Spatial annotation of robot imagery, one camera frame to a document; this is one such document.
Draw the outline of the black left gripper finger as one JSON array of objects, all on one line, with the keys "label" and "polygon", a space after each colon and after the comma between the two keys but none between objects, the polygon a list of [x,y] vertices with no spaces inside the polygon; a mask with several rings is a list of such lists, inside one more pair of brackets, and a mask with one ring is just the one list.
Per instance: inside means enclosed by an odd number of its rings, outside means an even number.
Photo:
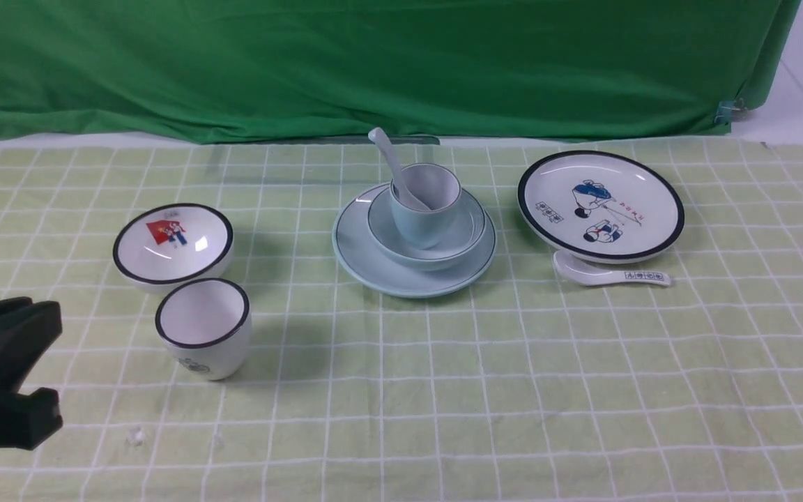
[{"label": "black left gripper finger", "polygon": [[59,394],[50,388],[29,395],[0,390],[0,449],[36,449],[63,428],[59,406]]},{"label": "black left gripper finger", "polygon": [[59,302],[0,300],[0,390],[19,391],[38,360],[62,333]]}]

